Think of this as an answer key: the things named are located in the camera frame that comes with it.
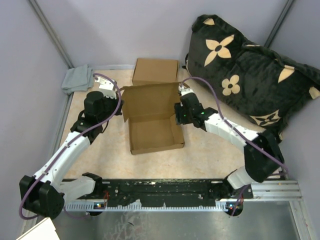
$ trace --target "closed cardboard box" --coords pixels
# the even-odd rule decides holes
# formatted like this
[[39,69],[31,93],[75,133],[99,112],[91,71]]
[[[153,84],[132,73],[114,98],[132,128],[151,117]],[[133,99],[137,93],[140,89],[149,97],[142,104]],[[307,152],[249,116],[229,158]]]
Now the closed cardboard box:
[[178,82],[126,86],[122,98],[133,155],[180,149],[185,145],[176,124],[174,104],[180,102]]
[[132,77],[132,85],[176,82],[178,69],[178,60],[138,58]]

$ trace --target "table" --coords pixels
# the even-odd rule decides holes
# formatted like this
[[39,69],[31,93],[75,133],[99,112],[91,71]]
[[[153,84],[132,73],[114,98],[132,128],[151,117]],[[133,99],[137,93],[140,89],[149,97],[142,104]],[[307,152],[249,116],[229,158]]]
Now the table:
[[[99,70],[118,82],[118,86],[131,86],[133,69]],[[179,69],[178,80],[189,77],[188,72]],[[204,108],[217,109],[212,94],[193,80],[187,84],[197,94]],[[88,92],[96,91],[98,83]],[[84,109],[88,92],[75,92],[63,131],[62,142],[70,128]],[[226,104],[221,103],[223,115],[229,120],[255,131],[263,128],[249,122]],[[206,133],[193,125],[182,126],[185,146],[160,152],[132,155],[129,148],[129,128],[122,116],[115,116],[108,128],[78,158],[65,178],[74,179],[89,172],[104,179],[221,179],[244,165],[244,155],[234,145],[220,136]]]

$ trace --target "floral pillow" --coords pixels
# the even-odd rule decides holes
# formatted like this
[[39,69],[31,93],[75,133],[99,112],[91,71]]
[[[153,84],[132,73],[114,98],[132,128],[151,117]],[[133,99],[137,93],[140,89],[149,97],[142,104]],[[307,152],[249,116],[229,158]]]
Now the floral pillow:
[[318,69],[249,41],[217,15],[199,16],[192,25],[186,68],[208,80],[220,100],[275,135],[320,96]]

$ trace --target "folded towel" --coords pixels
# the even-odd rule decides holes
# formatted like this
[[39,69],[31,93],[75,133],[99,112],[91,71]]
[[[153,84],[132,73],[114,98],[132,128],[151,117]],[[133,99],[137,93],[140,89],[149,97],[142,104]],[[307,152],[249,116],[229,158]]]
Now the folded towel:
[[66,72],[62,91],[71,94],[76,91],[87,91],[94,86],[93,69],[88,64],[71,68]]

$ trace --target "gray floor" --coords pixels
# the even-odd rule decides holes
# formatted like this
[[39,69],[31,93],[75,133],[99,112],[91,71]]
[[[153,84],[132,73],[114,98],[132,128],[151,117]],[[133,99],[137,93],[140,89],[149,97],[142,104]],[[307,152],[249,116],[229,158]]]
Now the gray floor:
[[223,212],[104,212],[72,219],[61,213],[53,222],[61,240],[299,239],[287,202],[248,202],[238,217]]

